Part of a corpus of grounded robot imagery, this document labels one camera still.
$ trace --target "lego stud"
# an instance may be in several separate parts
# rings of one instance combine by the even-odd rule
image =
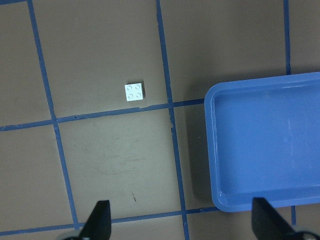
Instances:
[[[144,99],[142,83],[127,84],[124,86],[124,89],[128,102]]]

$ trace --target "tile floor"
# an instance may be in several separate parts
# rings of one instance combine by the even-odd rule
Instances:
[[[0,239],[63,239],[106,199],[112,240],[255,239],[212,203],[203,98],[320,71],[320,3],[284,3],[0,0]],[[320,232],[319,206],[296,223]]]

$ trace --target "blue tape line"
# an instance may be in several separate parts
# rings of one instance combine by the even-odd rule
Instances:
[[[7,126],[0,126],[0,132],[1,131],[12,131],[12,130],[18,130],[18,129],[28,129],[28,128],[34,128],[34,127],[41,127],[53,124],[52,120],[45,120],[45,121],[35,121],[35,122],[29,122],[29,123],[23,123],[23,124],[17,124],[17,125],[7,125]]]
[[[296,225],[297,224],[296,206],[291,206],[291,224],[292,225]]]
[[[170,85],[170,73],[169,73],[169,64],[168,64],[168,56],[167,56],[167,47],[166,47],[164,23],[163,23],[162,14],[161,14],[160,0],[156,0],[156,19],[158,22],[159,40],[160,40],[160,46],[161,46],[161,55],[162,55],[163,72],[164,72],[164,80],[165,80],[165,90],[166,90],[168,103],[172,103],[173,98],[172,98],[172,91],[171,91],[171,85]]]
[[[181,205],[181,211],[182,211],[184,238],[185,238],[185,240],[189,240],[189,227],[188,227],[188,219],[187,219],[187,211],[186,211],[184,185],[183,185],[183,180],[182,180],[179,148],[178,148],[176,120],[175,120],[174,109],[172,107],[169,108],[169,115],[170,115],[170,121],[172,124],[171,135],[172,135],[172,143],[173,143],[173,153],[174,153],[176,176],[177,176],[178,188],[179,188],[180,205]]]
[[[64,148],[62,145],[60,130],[59,130],[58,123],[56,121],[53,123],[53,128],[54,128],[55,139],[56,139],[58,152],[59,152],[59,156],[60,156],[60,162],[61,162],[64,182],[65,182],[65,187],[66,187],[66,193],[67,193],[68,200],[69,200],[71,216],[72,216],[74,228],[76,230],[78,230],[79,229],[79,222],[78,222],[78,218],[77,218],[74,197],[73,197],[72,190],[71,190],[71,184],[70,184],[68,168],[67,168],[67,163],[66,163],[65,154],[64,154]]]
[[[203,104],[204,99],[194,99],[194,100],[187,100],[187,101],[178,101],[173,102],[171,104],[157,104],[151,105],[148,107],[134,107],[134,108],[126,108],[126,109],[118,109],[118,110],[111,110],[111,111],[102,111],[102,112],[95,112],[95,113],[88,113],[88,114],[81,114],[81,115],[73,115],[73,116],[64,116],[58,117],[56,121],[58,123],[65,123],[83,119],[92,119],[92,118],[100,118],[105,116],[114,116],[114,115],[123,115],[123,114],[131,114],[131,113],[139,113],[139,112],[146,112],[146,111],[153,111],[153,110],[160,110],[160,109],[167,109],[167,108],[178,108],[183,106],[192,106],[192,105],[199,105]],[[0,126],[1,131],[12,131],[12,130],[19,130],[19,129],[28,129],[34,127],[41,127],[46,125],[53,124],[52,120],[44,120],[44,121],[35,121],[29,123],[22,123],[17,125],[6,125]]]
[[[133,108],[125,108],[125,109],[119,109],[119,110],[101,111],[101,112],[95,112],[95,113],[59,117],[59,118],[57,118],[57,122],[58,123],[65,123],[65,122],[70,122],[70,121],[100,118],[100,117],[105,117],[105,116],[132,114],[132,113],[138,113],[138,112],[166,109],[168,107],[169,107],[169,105],[166,103],[166,104],[152,105],[152,106],[148,106],[148,107],[133,107]]]
[[[284,20],[284,43],[285,43],[285,72],[291,74],[291,56],[290,56],[290,18],[289,1],[283,0],[283,20]]]
[[[295,206],[292,206],[291,209],[294,210],[294,219],[296,219],[295,218],[296,217]],[[217,212],[217,211],[220,211],[220,210],[214,206],[214,207],[203,207],[203,208],[186,210],[186,213],[187,214],[198,214],[198,213],[208,213],[208,212]],[[123,218],[116,218],[116,219],[112,219],[111,223],[117,224],[117,223],[125,223],[125,222],[148,220],[148,219],[166,218],[166,217],[179,216],[179,215],[182,215],[182,211],[170,211],[170,212],[162,212],[162,213],[155,213],[155,214],[148,214],[148,215],[141,215],[141,216],[130,216],[130,217],[123,217]],[[79,223],[78,226],[80,228],[82,228],[85,226],[85,224],[86,224],[85,222],[82,222],[82,223]],[[36,233],[36,232],[72,229],[72,228],[74,228],[74,224],[45,226],[45,227],[36,227],[36,228],[29,228],[29,229],[2,231],[2,232],[0,232],[0,236],[29,234],[29,233]]]
[[[54,112],[54,104],[53,104],[53,100],[52,100],[52,96],[51,96],[51,91],[50,91],[50,86],[49,86],[49,81],[48,81],[48,76],[47,76],[47,70],[46,70],[46,65],[45,65],[45,59],[44,59],[44,55],[43,55],[42,47],[41,47],[38,26],[37,26],[37,21],[36,21],[36,15],[35,15],[35,9],[34,9],[34,5],[33,5],[32,0],[27,0],[27,4],[28,4],[28,8],[29,8],[29,15],[30,15],[30,20],[31,20],[31,25],[32,25],[32,30],[33,30],[34,41],[35,41],[36,50],[37,50],[37,54],[38,54],[38,58],[39,58],[43,86],[44,86],[44,90],[45,90],[45,95],[46,95],[51,119],[53,121],[53,128],[54,128],[57,148],[58,148],[58,152],[59,152],[59,156],[60,156],[60,162],[61,162],[64,182],[65,182],[65,186],[66,186],[66,192],[67,192],[67,196],[68,196],[68,200],[69,200],[73,225],[74,225],[74,228],[77,230],[77,229],[79,229],[79,223],[78,223],[75,203],[74,203],[74,199],[73,199],[73,195],[72,195],[72,191],[71,191],[71,185],[70,185],[64,150],[63,150],[63,146],[62,146],[60,130],[59,130],[57,118],[56,118],[56,115]]]
[[[197,209],[190,209],[187,210],[187,214],[200,214],[200,213],[209,213],[209,212],[219,212],[220,210],[216,206],[212,207],[203,207],[203,208],[197,208]]]
[[[42,47],[41,47],[41,43],[40,43],[40,37],[39,37],[38,26],[37,26],[37,21],[36,21],[35,9],[34,9],[34,5],[32,3],[32,0],[27,0],[27,3],[28,3],[28,8],[29,8],[29,14],[30,14],[30,19],[31,19],[31,25],[32,25],[32,30],[33,30],[36,51],[37,51],[38,57],[39,57],[39,64],[40,64],[40,70],[41,70],[45,95],[46,95],[46,99],[47,99],[47,102],[49,105],[49,111],[50,111],[51,118],[53,121],[55,121],[56,115],[54,112],[54,104],[52,101],[52,96],[51,96],[51,92],[50,92],[50,88],[49,88],[49,81],[48,81],[47,70],[46,70],[46,66],[45,66],[45,59],[44,59],[44,55],[43,55]]]
[[[181,214],[182,214],[181,211],[171,211],[171,212],[163,212],[163,213],[156,213],[156,214],[149,214],[149,215],[123,217],[123,218],[112,219],[111,223],[116,224],[116,223],[125,223],[125,222],[140,221],[140,220],[147,220],[147,219],[158,219],[158,218],[178,216]]]
[[[27,0],[0,0],[0,5],[16,4],[26,2]]]
[[[30,234],[30,233],[37,233],[37,232],[44,232],[44,231],[73,229],[73,228],[74,228],[73,224],[57,225],[57,226],[44,226],[44,227],[36,227],[36,228],[21,229],[21,230],[1,231],[0,236],[17,235],[17,234]]]
[[[163,23],[162,13],[161,13],[160,0],[156,0],[156,19],[158,22],[158,31],[159,31],[159,40],[160,40],[162,63],[163,63],[166,96],[167,96],[168,103],[172,104],[173,97],[172,97],[172,90],[171,90],[171,83],[170,83],[170,72],[169,72],[169,63],[168,63],[168,55],[167,55],[167,47],[166,47],[166,38],[165,38],[164,23]],[[175,111],[174,111],[173,107],[169,107],[168,110],[169,110],[169,115],[170,115],[170,121],[172,124],[171,134],[172,134],[175,169],[176,169],[176,175],[177,175],[177,180],[178,180],[180,205],[181,205],[181,212],[182,212],[183,232],[184,232],[185,240],[189,240],[190,239],[189,227],[188,227],[188,220],[187,220],[187,212],[186,212],[184,186],[183,186],[182,173],[181,173],[181,165],[180,165]]]
[[[81,114],[81,115],[64,116],[64,117],[58,117],[56,120],[58,123],[65,123],[65,122],[71,122],[71,121],[77,121],[77,120],[100,118],[105,116],[132,114],[132,113],[140,113],[140,112],[154,111],[154,110],[167,109],[167,108],[177,108],[182,106],[198,105],[203,103],[204,103],[204,99],[202,98],[202,99],[194,99],[194,100],[188,100],[188,101],[178,101],[173,103],[157,104],[157,105],[151,105],[147,107],[133,107],[133,108],[118,109],[118,110],[87,113],[87,114]]]

